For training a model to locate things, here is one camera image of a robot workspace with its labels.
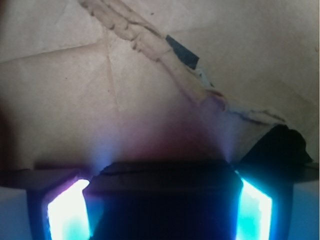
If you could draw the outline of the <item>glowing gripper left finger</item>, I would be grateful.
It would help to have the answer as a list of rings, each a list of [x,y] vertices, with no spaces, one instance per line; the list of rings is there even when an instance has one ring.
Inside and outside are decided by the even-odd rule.
[[[79,169],[1,172],[0,185],[26,193],[34,240],[88,240],[92,233],[83,195],[91,177]]]

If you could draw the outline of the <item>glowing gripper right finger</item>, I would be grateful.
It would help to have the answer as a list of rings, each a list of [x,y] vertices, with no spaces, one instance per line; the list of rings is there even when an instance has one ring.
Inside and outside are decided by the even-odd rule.
[[[318,240],[320,166],[242,164],[238,240]]]

